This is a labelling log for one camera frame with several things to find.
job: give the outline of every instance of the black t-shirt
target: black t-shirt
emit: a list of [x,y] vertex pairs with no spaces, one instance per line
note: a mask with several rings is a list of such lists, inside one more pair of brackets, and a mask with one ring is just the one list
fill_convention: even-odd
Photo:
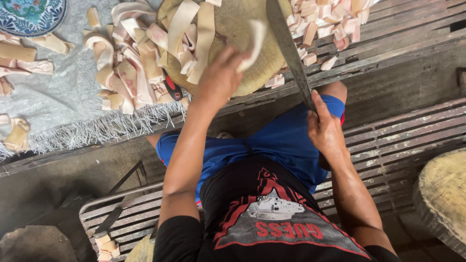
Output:
[[401,262],[380,246],[361,247],[331,223],[305,186],[262,156],[225,167],[201,187],[205,231],[189,216],[157,232],[156,262]]

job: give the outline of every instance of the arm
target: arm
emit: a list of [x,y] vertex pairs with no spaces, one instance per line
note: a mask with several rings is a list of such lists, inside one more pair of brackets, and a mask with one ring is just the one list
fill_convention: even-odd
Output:
[[227,47],[204,71],[165,173],[159,227],[175,216],[199,220],[195,194],[202,173],[207,128],[236,92],[243,78],[237,68],[244,58],[237,48]]
[[315,90],[312,100],[317,113],[308,113],[308,134],[330,164],[333,195],[342,225],[363,247],[378,245],[395,253],[382,228],[377,207],[351,162],[340,119],[329,113]]

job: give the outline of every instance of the cleaver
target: cleaver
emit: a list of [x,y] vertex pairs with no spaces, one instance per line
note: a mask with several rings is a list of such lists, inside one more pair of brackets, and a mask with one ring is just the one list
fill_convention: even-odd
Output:
[[[277,40],[280,51],[295,79],[296,85],[298,86],[299,92],[304,100],[304,104],[308,110],[315,112],[315,105],[311,98],[311,89],[309,88],[308,78],[302,68],[301,59],[299,58],[295,41],[291,37],[291,33],[278,0],[267,0],[266,13],[274,37]],[[330,165],[322,153],[319,154],[319,166],[324,170],[330,171]]]

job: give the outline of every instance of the blue and white plate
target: blue and white plate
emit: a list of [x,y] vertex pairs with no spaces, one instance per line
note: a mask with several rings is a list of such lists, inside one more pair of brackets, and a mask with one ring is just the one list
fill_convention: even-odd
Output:
[[39,37],[54,31],[66,13],[67,0],[0,0],[0,31]]

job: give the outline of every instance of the knife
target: knife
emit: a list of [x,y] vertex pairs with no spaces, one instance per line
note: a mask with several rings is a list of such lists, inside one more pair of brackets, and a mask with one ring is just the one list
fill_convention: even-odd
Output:
[[175,101],[180,101],[181,99],[183,99],[183,92],[181,91],[181,88],[171,80],[165,69],[162,70],[165,76],[164,84],[167,88],[168,93]]
[[[266,13],[270,27],[277,40],[278,47],[287,62],[288,68],[293,75],[304,104],[308,110],[315,112],[315,105],[311,98],[308,78],[302,68],[301,59],[295,46],[295,41],[291,37],[288,24],[280,7],[278,0],[267,0]],[[319,152],[319,165],[324,170],[330,171],[330,165],[322,153]]]

